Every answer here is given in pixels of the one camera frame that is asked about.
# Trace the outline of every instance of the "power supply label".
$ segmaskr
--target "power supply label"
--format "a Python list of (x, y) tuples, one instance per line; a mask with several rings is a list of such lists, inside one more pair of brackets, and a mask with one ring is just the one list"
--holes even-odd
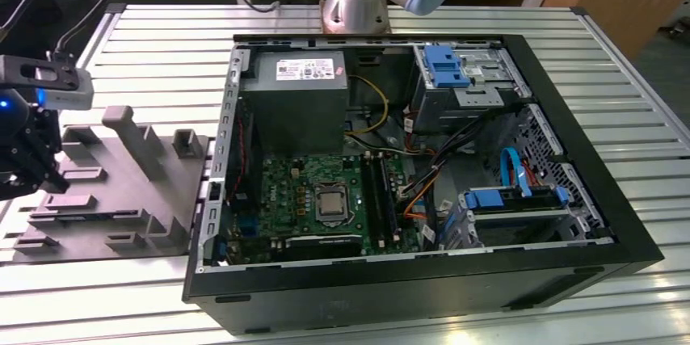
[(276, 80), (335, 80), (334, 60), (280, 60), (276, 63)]

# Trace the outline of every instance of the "green motherboard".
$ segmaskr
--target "green motherboard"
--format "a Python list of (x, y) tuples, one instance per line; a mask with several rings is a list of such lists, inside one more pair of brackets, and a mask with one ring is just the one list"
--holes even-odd
[[(419, 251), (414, 225), (400, 225), (400, 238), (387, 246), (379, 246), (370, 239), (362, 158), (324, 156), (264, 159), (260, 211), (258, 216), (239, 216), (240, 222), (246, 224), (246, 220), (251, 220), (255, 225), (252, 236), (238, 240), (240, 255), (235, 263), (275, 261), (267, 247), (275, 249), (282, 239), (307, 235), (362, 236), (359, 255)], [(395, 192), (395, 188), (407, 183), (402, 160), (395, 155), (384, 160), (384, 165), (390, 188)], [(342, 217), (336, 215), (334, 219), (332, 215), (339, 212)]]

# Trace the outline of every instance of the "blue led light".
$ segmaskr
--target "blue led light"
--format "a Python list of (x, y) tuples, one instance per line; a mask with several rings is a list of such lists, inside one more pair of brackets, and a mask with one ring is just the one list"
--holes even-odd
[(36, 89), (36, 101), (39, 103), (39, 107), (45, 105), (45, 91), (43, 89)]

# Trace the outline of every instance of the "sticker label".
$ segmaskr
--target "sticker label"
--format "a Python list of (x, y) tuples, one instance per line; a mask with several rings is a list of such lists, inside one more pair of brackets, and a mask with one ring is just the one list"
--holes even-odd
[(464, 74), (468, 76), (480, 76), (482, 75), (482, 69), (479, 69), (478, 66), (466, 66), (464, 67)]
[(428, 225), (423, 226), (422, 234), (431, 242), (435, 242), (435, 232), (434, 232), (434, 230), (431, 230)]
[(280, 60), (276, 64), (276, 80), (335, 80), (334, 60)]
[(406, 117), (406, 119), (402, 122), (406, 133), (412, 133), (414, 131), (414, 120)]
[(451, 208), (452, 208), (452, 202), (448, 200), (443, 200), (443, 202), (440, 202), (440, 205), (439, 205), (439, 212), (451, 210)]

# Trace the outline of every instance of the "yellow cable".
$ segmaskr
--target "yellow cable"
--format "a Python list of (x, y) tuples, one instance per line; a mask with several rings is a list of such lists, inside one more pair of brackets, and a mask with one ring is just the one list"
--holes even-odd
[(354, 131), (344, 131), (346, 135), (356, 135), (359, 133), (368, 133), (386, 122), (386, 119), (388, 118), (388, 99), (386, 98), (384, 92), (380, 91), (379, 87), (376, 85), (374, 85), (374, 83), (371, 81), (368, 81), (364, 77), (356, 76), (355, 74), (351, 74), (350, 77), (363, 80), (367, 83), (367, 85), (370, 85), (371, 88), (376, 91), (376, 93), (380, 96), (380, 99), (384, 101), (384, 114), (380, 116), (379, 122), (368, 128), (356, 129)]
[(439, 173), (435, 173), (434, 178), (427, 182), (426, 185), (423, 185), (423, 188), (419, 191), (418, 196), (414, 197), (412, 202), (407, 205), (406, 212), (403, 213), (404, 217), (410, 216), (411, 214), (414, 214), (415, 216), (418, 215), (416, 213), (410, 213), (410, 211), (412, 210), (414, 204), (419, 201), (419, 199), (422, 198), (423, 194), (426, 193), (426, 191), (430, 189), (431, 185), (434, 184), (434, 181), (439, 178), (439, 175), (440, 175)]

